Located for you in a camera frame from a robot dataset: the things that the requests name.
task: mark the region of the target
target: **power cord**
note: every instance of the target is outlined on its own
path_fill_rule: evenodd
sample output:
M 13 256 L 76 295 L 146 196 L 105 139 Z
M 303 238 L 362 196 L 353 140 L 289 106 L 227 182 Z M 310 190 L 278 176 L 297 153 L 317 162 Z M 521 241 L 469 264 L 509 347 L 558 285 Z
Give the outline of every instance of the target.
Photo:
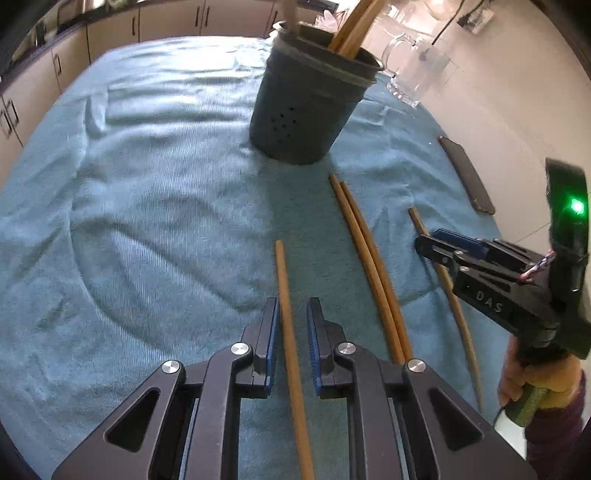
M 439 38 L 443 35 L 443 33 L 447 30 L 447 28 L 452 24 L 452 22 L 456 19 L 456 17 L 458 16 L 458 14 L 460 13 L 460 11 L 462 10 L 462 7 L 464 6 L 464 3 L 466 2 L 466 0 L 462 0 L 460 2 L 460 6 L 457 7 L 456 13 L 453 14 L 453 17 L 451 17 L 448 22 L 445 24 L 445 27 L 443 27 L 441 29 L 441 31 L 437 34 L 437 36 L 433 39 L 433 41 L 431 42 L 431 45 L 435 45 L 435 43 L 437 42 L 437 40 L 439 40 Z
M 470 20 L 470 16 L 476 10 L 478 10 L 482 5 L 484 5 L 485 2 L 486 2 L 486 0 L 480 0 L 480 2 L 478 3 L 477 6 L 475 6 L 472 10 L 470 10 L 466 15 L 462 15 L 460 17 L 460 19 L 457 21 L 457 24 L 460 25 L 460 27 L 462 27 L 462 28 L 464 28 L 466 25 L 468 25 L 468 21 Z

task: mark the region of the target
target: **smartphone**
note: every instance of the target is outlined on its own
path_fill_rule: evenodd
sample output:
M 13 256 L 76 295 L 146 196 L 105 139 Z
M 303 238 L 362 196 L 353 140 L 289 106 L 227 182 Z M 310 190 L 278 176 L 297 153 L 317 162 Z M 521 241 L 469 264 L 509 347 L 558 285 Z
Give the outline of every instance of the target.
M 439 143 L 445 150 L 460 180 L 464 184 L 474 210 L 494 215 L 495 206 L 492 204 L 491 198 L 488 196 L 488 192 L 484 188 L 482 180 L 478 176 L 468 155 L 466 155 L 464 148 L 446 137 L 439 137 Z

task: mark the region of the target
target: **dark gray utensil holder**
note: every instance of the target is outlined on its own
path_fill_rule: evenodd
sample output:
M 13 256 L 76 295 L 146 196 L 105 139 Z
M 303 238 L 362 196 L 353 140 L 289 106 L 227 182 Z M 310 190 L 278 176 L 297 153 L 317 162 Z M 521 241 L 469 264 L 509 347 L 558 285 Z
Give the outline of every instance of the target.
M 354 60 L 326 48 L 333 34 L 300 25 L 279 30 L 256 96 L 252 143 L 276 160 L 309 164 L 324 157 L 382 64 L 366 50 Z

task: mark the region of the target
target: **wooden chopstick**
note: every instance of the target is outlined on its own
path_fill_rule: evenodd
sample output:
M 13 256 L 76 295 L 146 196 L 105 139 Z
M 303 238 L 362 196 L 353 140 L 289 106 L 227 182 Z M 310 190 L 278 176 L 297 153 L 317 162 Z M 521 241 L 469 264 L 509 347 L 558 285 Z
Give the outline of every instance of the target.
M 287 280 L 285 251 L 281 240 L 275 242 L 277 260 L 277 278 L 279 282 L 279 303 L 281 307 L 281 324 L 283 326 L 283 348 L 285 350 L 285 370 L 287 385 L 290 391 L 291 416 L 295 430 L 295 444 L 300 458 L 300 470 L 303 480 L 314 480 L 314 463 L 308 436 L 304 394 L 301 387 L 300 364 L 297 358 L 296 334 L 291 315 L 290 287 Z
M 408 332 L 406 329 L 406 325 L 404 324 L 404 317 L 402 316 L 402 311 L 400 310 L 398 297 L 396 296 L 396 293 L 392 288 L 392 282 L 390 282 L 390 277 L 388 275 L 388 271 L 386 270 L 386 265 L 384 265 L 384 260 L 382 260 L 382 257 L 380 256 L 378 251 L 378 247 L 376 247 L 375 245 L 374 237 L 372 236 L 371 231 L 367 226 L 367 223 L 365 223 L 363 214 L 357 206 L 355 198 L 353 198 L 353 195 L 349 191 L 347 184 L 344 181 L 341 181 L 340 186 L 343 189 L 343 193 L 345 194 L 347 201 L 349 202 L 351 210 L 353 210 L 355 219 L 357 220 L 365 243 L 369 249 L 369 253 L 371 254 L 372 260 L 374 261 L 375 268 L 378 271 L 379 280 L 384 288 L 384 293 L 386 294 L 386 299 L 388 300 L 388 306 L 390 308 L 392 318 L 394 319 L 394 323 L 396 325 L 398 337 L 400 338 L 400 344 L 402 347 L 402 354 L 404 355 L 404 361 L 408 362 L 409 360 L 413 359 L 413 347 L 410 343 L 410 339 L 408 338 Z
M 338 179 L 335 175 L 331 175 L 329 177 L 330 184 L 335 191 L 335 195 L 337 200 L 339 201 L 341 211 L 343 212 L 343 216 L 349 225 L 349 230 L 351 232 L 351 236 L 353 237 L 353 242 L 355 243 L 355 247 L 357 247 L 357 252 L 359 253 L 359 257 L 361 258 L 361 263 L 363 268 L 365 269 L 365 274 L 368 278 L 369 285 L 372 289 L 374 294 L 375 300 L 378 304 L 378 310 L 380 312 L 380 317 L 382 319 L 382 325 L 384 326 L 384 330 L 386 331 L 386 339 L 388 341 L 388 347 L 390 351 L 390 357 L 392 361 L 403 364 L 404 363 L 404 354 L 402 353 L 402 346 L 400 344 L 400 338 L 398 336 L 398 331 L 396 328 L 396 323 L 394 322 L 394 318 L 392 316 L 392 312 L 390 311 L 390 306 L 388 305 L 388 299 L 386 297 L 386 293 L 384 292 L 384 287 L 379 279 L 378 270 L 374 264 L 374 260 L 369 252 L 369 248 L 363 238 L 363 233 L 361 232 L 361 228 L 357 223 L 355 218 L 355 214 L 345 197 L 343 189 L 341 188 Z
M 283 0 L 283 17 L 287 23 L 287 31 L 294 35 L 300 33 L 300 25 L 297 21 L 296 0 Z
M 408 209 L 408 213 L 410 218 L 413 219 L 413 223 L 417 229 L 417 232 L 421 235 L 429 235 L 429 230 L 427 230 L 423 220 L 421 220 L 418 210 L 415 207 L 410 207 Z M 480 372 L 478 368 L 478 361 L 476 359 L 476 351 L 474 350 L 474 344 L 472 343 L 472 335 L 470 334 L 468 323 L 466 322 L 466 318 L 462 312 L 460 301 L 453 294 L 453 282 L 449 272 L 447 271 L 447 268 L 435 262 L 433 262 L 433 268 L 435 268 L 435 272 L 437 272 L 437 276 L 439 276 L 439 282 L 441 283 L 441 287 L 445 292 L 449 306 L 452 309 L 457 328 L 460 330 L 460 336 L 462 337 L 462 343 L 464 344 L 464 351 L 466 352 L 466 357 L 468 359 L 468 367 L 470 369 L 470 373 L 472 374 L 472 385 L 476 394 L 476 403 L 478 405 L 478 409 L 483 411 L 484 394 L 482 392 L 482 384 L 480 383 Z
M 359 53 L 361 44 L 374 23 L 375 18 L 382 11 L 383 7 L 384 0 L 372 1 L 368 9 L 363 12 L 363 15 L 355 24 L 350 34 L 343 40 L 337 53 L 348 59 L 354 59 Z
M 329 50 L 337 52 L 344 40 L 349 36 L 353 27 L 361 20 L 363 13 L 369 8 L 372 0 L 361 0 L 353 9 L 349 18 L 345 21 L 340 30 L 335 34 L 329 44 Z

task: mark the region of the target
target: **cabinet door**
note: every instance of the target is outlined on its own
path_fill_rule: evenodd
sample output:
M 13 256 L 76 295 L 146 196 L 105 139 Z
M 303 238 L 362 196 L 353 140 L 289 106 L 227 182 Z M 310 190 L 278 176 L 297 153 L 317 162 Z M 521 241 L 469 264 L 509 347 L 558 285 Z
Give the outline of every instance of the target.
M 139 9 L 139 41 L 199 35 L 203 0 L 177 0 Z
M 128 10 L 86 27 L 90 61 L 95 61 L 112 48 L 137 43 L 139 38 L 139 9 Z
M 316 17 L 318 15 L 322 15 L 321 12 L 317 12 L 316 10 L 309 10 L 303 7 L 296 7 L 295 14 L 298 22 L 305 22 L 314 25 L 316 22 Z M 273 4 L 273 9 L 271 12 L 271 16 L 269 17 L 269 23 L 267 24 L 267 29 L 265 30 L 265 37 L 269 36 L 269 33 L 273 30 L 273 25 L 277 22 L 281 22 L 285 20 L 285 16 L 283 15 L 283 5 L 282 2 L 275 2 Z
M 60 40 L 51 48 L 53 54 L 53 68 L 56 71 L 60 92 L 76 80 L 79 74 L 88 68 L 88 43 L 86 29 L 79 28 L 75 32 Z
M 46 112 L 60 96 L 51 50 L 48 50 L 4 91 L 4 104 L 18 138 L 26 145 Z
M 0 98 L 0 188 L 21 155 L 22 146 Z
M 206 0 L 201 35 L 263 37 L 272 8 L 265 0 Z

